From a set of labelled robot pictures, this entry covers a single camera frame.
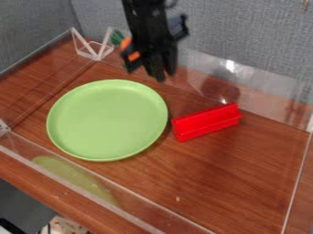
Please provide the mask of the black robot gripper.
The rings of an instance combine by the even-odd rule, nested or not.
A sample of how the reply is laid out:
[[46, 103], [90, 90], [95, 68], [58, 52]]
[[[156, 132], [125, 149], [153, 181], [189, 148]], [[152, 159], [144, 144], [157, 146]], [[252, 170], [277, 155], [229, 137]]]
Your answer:
[[177, 43], [190, 34], [188, 15], [169, 17], [166, 11], [178, 0], [121, 0], [134, 46], [121, 51], [125, 68], [133, 73], [144, 65], [158, 82], [178, 69]]

